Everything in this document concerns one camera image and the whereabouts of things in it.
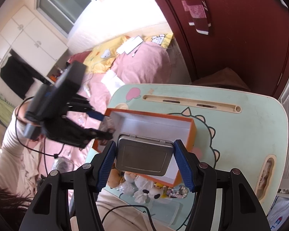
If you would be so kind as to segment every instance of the open cardboard box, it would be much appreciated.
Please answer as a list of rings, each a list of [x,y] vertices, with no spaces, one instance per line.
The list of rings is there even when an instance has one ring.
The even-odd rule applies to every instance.
[[[193,148],[196,126],[192,118],[115,108],[108,108],[105,115],[113,120],[116,130],[113,141],[116,143],[121,133],[128,133],[171,142],[181,139],[188,151]],[[105,146],[100,145],[96,140],[93,148],[102,152]],[[173,155],[164,176],[141,176],[169,187],[178,185],[182,181]]]

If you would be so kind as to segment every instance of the cartoon dinosaur drawing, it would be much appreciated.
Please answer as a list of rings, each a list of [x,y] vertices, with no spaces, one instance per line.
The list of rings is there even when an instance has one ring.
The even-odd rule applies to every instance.
[[[206,162],[215,168],[220,157],[220,152],[217,149],[212,148],[212,140],[216,131],[213,127],[206,124],[205,117],[201,115],[192,115],[190,107],[187,107],[181,113],[169,113],[169,115],[193,117],[197,128],[197,134],[193,149],[190,152],[194,153],[200,161]]]

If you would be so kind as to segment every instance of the window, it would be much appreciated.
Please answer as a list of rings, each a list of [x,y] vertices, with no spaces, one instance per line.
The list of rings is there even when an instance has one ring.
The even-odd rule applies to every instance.
[[[92,0],[37,0],[37,10],[68,35],[74,23]]]

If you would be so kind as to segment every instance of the dark hair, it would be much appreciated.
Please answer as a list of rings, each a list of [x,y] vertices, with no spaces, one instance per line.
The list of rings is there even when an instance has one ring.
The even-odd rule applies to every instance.
[[[0,214],[14,231],[19,230],[30,203],[30,198],[0,188]]]

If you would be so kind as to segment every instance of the light blue desk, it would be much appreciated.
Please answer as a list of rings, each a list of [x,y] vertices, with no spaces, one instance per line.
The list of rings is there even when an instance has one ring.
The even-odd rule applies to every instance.
[[[149,101],[145,99],[146,95],[187,100],[182,103]],[[204,108],[190,99],[237,105],[240,113]],[[201,151],[199,160],[214,166],[214,153],[219,153],[216,169],[230,171],[234,167],[239,168],[255,190],[267,158],[274,157],[272,176],[260,199],[264,212],[269,211],[282,178],[288,138],[286,113],[274,98],[218,88],[135,84],[124,85],[116,91],[108,107],[192,117],[197,127],[194,147]],[[86,161],[90,162],[95,153],[90,150]],[[106,190],[120,195],[119,191],[109,187]],[[134,203],[131,197],[122,195],[121,198],[129,204]],[[180,209],[170,226],[172,229],[183,223],[193,198],[194,194],[189,193],[184,199],[174,199],[180,203]],[[222,191],[218,190],[211,228],[214,231],[218,230],[221,201]]]

